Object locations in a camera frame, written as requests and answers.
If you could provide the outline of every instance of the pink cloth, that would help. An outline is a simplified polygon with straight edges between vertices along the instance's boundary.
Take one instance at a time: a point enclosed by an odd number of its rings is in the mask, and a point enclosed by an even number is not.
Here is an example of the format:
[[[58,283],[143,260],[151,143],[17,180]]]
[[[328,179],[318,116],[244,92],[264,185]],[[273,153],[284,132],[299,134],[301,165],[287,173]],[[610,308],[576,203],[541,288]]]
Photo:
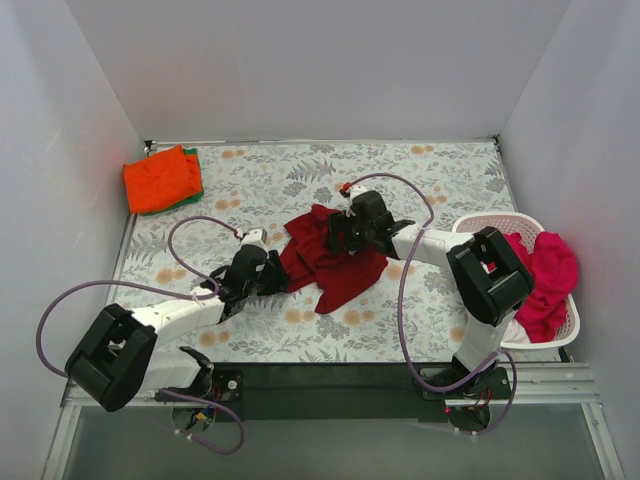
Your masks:
[[[557,233],[541,232],[529,254],[519,233],[505,235],[533,276],[533,292],[516,314],[533,343],[550,342],[567,316],[565,299],[578,283],[578,260]]]

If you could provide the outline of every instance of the patterned mat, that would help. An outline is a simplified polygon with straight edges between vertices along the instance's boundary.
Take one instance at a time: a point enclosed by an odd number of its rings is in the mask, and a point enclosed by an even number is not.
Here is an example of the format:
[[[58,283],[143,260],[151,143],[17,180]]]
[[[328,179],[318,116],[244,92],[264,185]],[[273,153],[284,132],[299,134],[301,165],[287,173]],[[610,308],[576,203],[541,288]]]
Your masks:
[[[120,278],[188,292],[199,283],[168,252],[171,226],[190,215],[213,215],[247,230],[264,227],[280,251],[283,225],[307,213],[312,203],[344,208],[337,193],[349,180],[393,172],[416,183],[434,205],[433,228],[450,230],[457,218],[479,211],[513,211],[504,170],[491,142],[434,144],[257,144],[198,147],[205,195],[193,205],[139,216]],[[396,219],[422,221],[426,207],[404,184],[373,179]],[[209,273],[237,250],[229,233],[210,222],[185,225],[176,250]],[[402,262],[390,260],[369,290],[329,315],[314,313],[321,295],[315,284],[292,294],[252,299],[239,315],[214,328],[194,331],[169,348],[190,345],[214,361],[399,362],[395,306]],[[453,282],[439,269],[414,263],[406,288],[405,331],[415,361],[449,361],[465,327],[465,311]],[[126,308],[165,300],[120,288]],[[556,361],[556,350],[517,352],[521,361]]]

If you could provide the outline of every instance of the white enclosure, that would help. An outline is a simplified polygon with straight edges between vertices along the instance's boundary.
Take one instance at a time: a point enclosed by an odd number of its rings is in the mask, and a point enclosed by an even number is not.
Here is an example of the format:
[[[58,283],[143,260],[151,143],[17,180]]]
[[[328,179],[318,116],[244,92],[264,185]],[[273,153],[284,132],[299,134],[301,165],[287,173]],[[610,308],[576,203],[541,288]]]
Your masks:
[[[571,352],[640,477],[638,2],[6,0],[0,24],[0,476],[43,472],[65,382],[38,363],[35,327],[62,290],[111,277],[141,138],[499,135],[520,210],[579,257]],[[104,298],[54,315],[58,366]]]

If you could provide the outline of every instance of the orange cloth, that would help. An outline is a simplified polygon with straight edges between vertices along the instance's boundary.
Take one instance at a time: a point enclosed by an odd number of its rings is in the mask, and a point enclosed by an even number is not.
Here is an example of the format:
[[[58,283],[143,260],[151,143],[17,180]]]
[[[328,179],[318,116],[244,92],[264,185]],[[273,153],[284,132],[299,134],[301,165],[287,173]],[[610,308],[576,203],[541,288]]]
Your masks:
[[[197,155],[185,155],[177,145],[124,166],[131,213],[165,210],[202,191]]]

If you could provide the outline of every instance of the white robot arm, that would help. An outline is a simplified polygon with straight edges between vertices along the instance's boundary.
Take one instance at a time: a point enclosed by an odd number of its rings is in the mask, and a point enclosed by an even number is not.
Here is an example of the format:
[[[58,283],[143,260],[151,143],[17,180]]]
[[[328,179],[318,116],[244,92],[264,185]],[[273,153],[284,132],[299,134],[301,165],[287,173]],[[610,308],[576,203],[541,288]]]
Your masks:
[[[329,217],[329,250],[356,254],[373,246],[389,257],[406,259],[420,227],[394,221],[378,192],[358,185],[344,194],[348,208]],[[210,275],[220,287],[215,298],[197,299],[214,290],[204,282],[192,292],[193,300],[133,311],[117,304],[105,307],[67,361],[66,373],[107,411],[123,407],[139,391],[169,387],[193,396],[206,394],[213,364],[203,354],[189,347],[159,349],[185,333],[225,321],[242,309],[249,295],[286,289],[288,278],[277,252],[267,250],[265,236],[260,229],[249,232],[232,264]],[[504,330],[532,291],[533,280],[496,229],[475,234],[427,230],[414,259],[453,275],[468,310],[465,337],[452,362],[455,381],[499,350]]]

